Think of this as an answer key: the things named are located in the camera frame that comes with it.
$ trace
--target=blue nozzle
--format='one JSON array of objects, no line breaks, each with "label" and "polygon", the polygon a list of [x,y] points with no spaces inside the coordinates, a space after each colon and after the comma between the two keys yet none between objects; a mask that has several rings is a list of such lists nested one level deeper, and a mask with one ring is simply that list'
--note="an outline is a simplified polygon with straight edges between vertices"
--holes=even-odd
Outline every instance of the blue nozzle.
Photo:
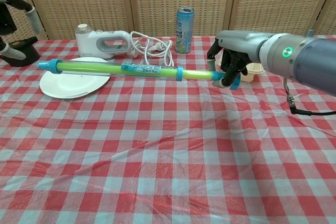
[{"label": "blue nozzle", "polygon": [[40,62],[37,67],[42,68],[44,70],[50,71],[52,73],[62,73],[62,71],[58,71],[56,68],[57,62],[59,62],[59,59],[52,59],[50,61],[44,61]]},{"label": "blue nozzle", "polygon": [[240,84],[240,74],[238,75],[234,83],[232,83],[232,85],[230,86],[230,89],[237,90],[239,88],[239,84]]}]

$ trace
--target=black cable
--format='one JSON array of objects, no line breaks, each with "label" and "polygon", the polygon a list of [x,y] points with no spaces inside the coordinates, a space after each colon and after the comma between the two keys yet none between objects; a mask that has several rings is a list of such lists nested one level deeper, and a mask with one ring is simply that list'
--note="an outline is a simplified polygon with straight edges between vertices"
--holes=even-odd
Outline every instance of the black cable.
[{"label": "black cable", "polygon": [[308,116],[312,116],[312,115],[336,115],[336,111],[328,111],[328,112],[313,112],[313,111],[309,111],[309,110],[299,110],[296,108],[295,106],[295,102],[294,102],[294,97],[290,94],[289,92],[289,88],[287,85],[287,79],[284,78],[284,85],[283,87],[285,88],[286,94],[287,94],[287,102],[289,104],[289,109],[290,112],[292,114],[297,114],[297,115],[308,115]]}]

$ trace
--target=green indicator light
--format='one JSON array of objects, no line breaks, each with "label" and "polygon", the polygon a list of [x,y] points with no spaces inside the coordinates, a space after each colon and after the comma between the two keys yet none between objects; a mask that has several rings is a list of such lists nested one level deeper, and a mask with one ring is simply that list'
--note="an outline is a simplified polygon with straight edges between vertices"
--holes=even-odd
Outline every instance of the green indicator light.
[{"label": "green indicator light", "polygon": [[282,56],[284,56],[285,58],[289,57],[291,54],[293,53],[293,49],[291,47],[286,47],[283,51],[282,51]]}]

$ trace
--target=beverage can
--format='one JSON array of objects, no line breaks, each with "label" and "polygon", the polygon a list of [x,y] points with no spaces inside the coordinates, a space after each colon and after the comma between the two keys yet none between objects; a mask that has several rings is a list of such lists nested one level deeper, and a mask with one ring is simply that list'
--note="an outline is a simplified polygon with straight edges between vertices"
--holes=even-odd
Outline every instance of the beverage can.
[{"label": "beverage can", "polygon": [[191,51],[195,9],[190,6],[178,8],[176,13],[176,51],[187,54]]}]

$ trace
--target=white plate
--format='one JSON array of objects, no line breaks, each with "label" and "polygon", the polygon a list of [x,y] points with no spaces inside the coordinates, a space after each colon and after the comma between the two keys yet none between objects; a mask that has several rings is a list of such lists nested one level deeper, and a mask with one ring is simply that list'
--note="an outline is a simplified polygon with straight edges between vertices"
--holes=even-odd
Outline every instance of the white plate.
[{"label": "white plate", "polygon": [[[107,62],[96,57],[81,57],[72,60]],[[55,98],[70,99],[87,95],[103,86],[110,76],[86,76],[80,74],[56,74],[45,72],[40,80],[41,91]]]}]

